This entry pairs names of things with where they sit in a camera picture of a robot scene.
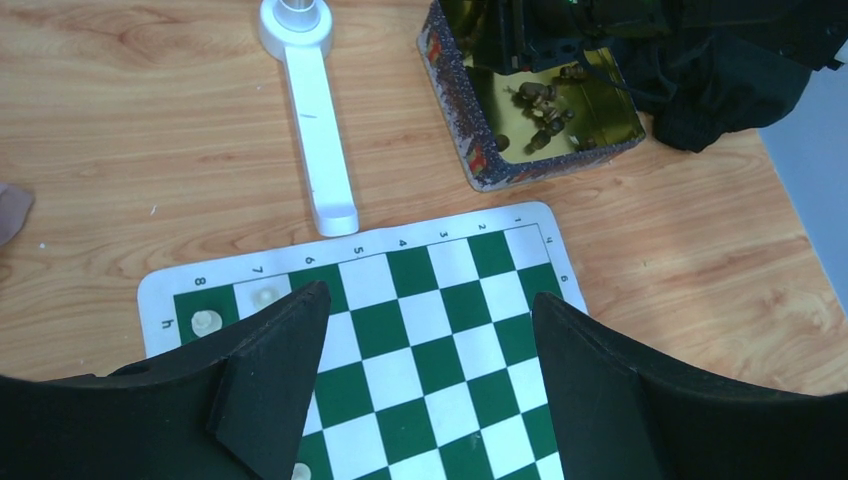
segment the cable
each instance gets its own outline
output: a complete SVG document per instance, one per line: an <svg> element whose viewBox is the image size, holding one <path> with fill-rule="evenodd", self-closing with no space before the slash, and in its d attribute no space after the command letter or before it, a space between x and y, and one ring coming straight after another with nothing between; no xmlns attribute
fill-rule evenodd
<svg viewBox="0 0 848 480"><path fill-rule="evenodd" d="M655 103L668 103L671 101L672 97L674 97L674 94L677 93L677 85L671 80L669 80L662 72L662 68L660 66L659 61L659 47L657 45L653 46L651 63L656 69L657 78L659 79L660 83L662 83L663 87L665 87L666 89L666 95L656 95L653 93L648 93L644 90L639 90L637 88L629 87L623 83L616 82L615 80L610 78L610 76L607 75L606 72L601 71L600 69L592 65L591 62L589 62L589 59L586 58L586 49L584 47L585 45L581 45L580 48L578 48L576 55L577 63L579 63L580 66L583 67L583 69L586 70L590 75L594 76L598 80L606 83L611 87L628 92L634 97L638 97L642 100Z"/></svg>

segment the white chess piece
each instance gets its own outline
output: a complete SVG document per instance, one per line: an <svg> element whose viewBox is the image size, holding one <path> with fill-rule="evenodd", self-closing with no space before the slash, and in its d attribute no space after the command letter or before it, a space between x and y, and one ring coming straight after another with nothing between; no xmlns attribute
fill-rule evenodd
<svg viewBox="0 0 848 480"><path fill-rule="evenodd" d="M292 480L310 480L312 471L303 463L296 463L292 472Z"/></svg>
<svg viewBox="0 0 848 480"><path fill-rule="evenodd" d="M217 332L223 326L224 320L221 315L213 310L201 310L191 317L191 330L198 337Z"/></svg>

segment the chessboard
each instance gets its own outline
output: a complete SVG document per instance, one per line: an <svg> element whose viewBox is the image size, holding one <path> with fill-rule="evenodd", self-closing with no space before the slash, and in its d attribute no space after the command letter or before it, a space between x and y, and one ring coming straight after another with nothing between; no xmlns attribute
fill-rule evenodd
<svg viewBox="0 0 848 480"><path fill-rule="evenodd" d="M530 310L586 311L538 202L156 271L148 357L322 280L331 316L298 461L313 480L562 479Z"/></svg>

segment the white square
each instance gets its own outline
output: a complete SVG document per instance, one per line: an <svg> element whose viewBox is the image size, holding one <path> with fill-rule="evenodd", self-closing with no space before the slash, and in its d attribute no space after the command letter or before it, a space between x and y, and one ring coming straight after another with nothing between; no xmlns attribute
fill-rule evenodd
<svg viewBox="0 0 848 480"><path fill-rule="evenodd" d="M306 411L306 425L303 426L303 435L309 435L321 431L321 417L318 415L318 404L315 403L315 394L309 402L309 410Z"/></svg>
<svg viewBox="0 0 848 480"><path fill-rule="evenodd" d="M451 334L445 302L438 290L398 300L410 345L420 345Z"/></svg>
<svg viewBox="0 0 848 480"><path fill-rule="evenodd" d="M339 273L351 310L395 300L395 284L385 255L360 258L339 264Z"/></svg>
<svg viewBox="0 0 848 480"><path fill-rule="evenodd" d="M468 384L463 382L424 397L436 445L443 446L480 430Z"/></svg>
<svg viewBox="0 0 848 480"><path fill-rule="evenodd" d="M494 324L487 323L453 336L466 380L506 368Z"/></svg>
<svg viewBox="0 0 848 480"><path fill-rule="evenodd" d="M431 450L389 467L398 480L446 480L445 467L438 450Z"/></svg>
<svg viewBox="0 0 848 480"><path fill-rule="evenodd" d="M291 293L288 275L236 283L233 285L239 319L243 320Z"/></svg>
<svg viewBox="0 0 848 480"><path fill-rule="evenodd" d="M536 462L536 468L539 469L539 478L542 480L565 480L559 453L552 453L539 460Z"/></svg>
<svg viewBox="0 0 848 480"><path fill-rule="evenodd" d="M495 478L526 467L536 460L521 416L486 427L481 433Z"/></svg>
<svg viewBox="0 0 848 480"><path fill-rule="evenodd" d="M427 247L439 288L477 280L477 266L467 240L437 243Z"/></svg>
<svg viewBox="0 0 848 480"><path fill-rule="evenodd" d="M545 239L536 225L505 230L504 237L512 255L512 263L517 270L551 261L545 247Z"/></svg>
<svg viewBox="0 0 848 480"><path fill-rule="evenodd" d="M327 335L324 338L324 350L318 362L318 373L350 365L362 360L353 320L350 312L330 315L327 321Z"/></svg>
<svg viewBox="0 0 848 480"><path fill-rule="evenodd" d="M519 410L526 412L548 403L538 357L515 364L508 371Z"/></svg>
<svg viewBox="0 0 848 480"><path fill-rule="evenodd" d="M324 441L334 478L359 478L389 463L373 413L324 430Z"/></svg>
<svg viewBox="0 0 848 480"><path fill-rule="evenodd" d="M505 320L528 313L527 297L518 272L507 272L480 280L492 321Z"/></svg>
<svg viewBox="0 0 848 480"><path fill-rule="evenodd" d="M368 381L368 391L371 392L375 411L379 412L424 395L412 349L404 348L369 358L362 362L362 367L365 369L365 379Z"/></svg>

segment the wood grain surface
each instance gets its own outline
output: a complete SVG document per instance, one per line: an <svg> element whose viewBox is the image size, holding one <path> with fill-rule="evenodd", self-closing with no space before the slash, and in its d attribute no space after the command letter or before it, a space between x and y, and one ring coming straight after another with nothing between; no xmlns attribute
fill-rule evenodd
<svg viewBox="0 0 848 480"><path fill-rule="evenodd" d="M0 248L0 372L107 374L143 358L147 273L319 239L258 4L0 1L0 181L36 196ZM756 132L479 194L415 48L427 0L330 4L363 229L541 200L601 322L755 384L848 389L848 324Z"/></svg>

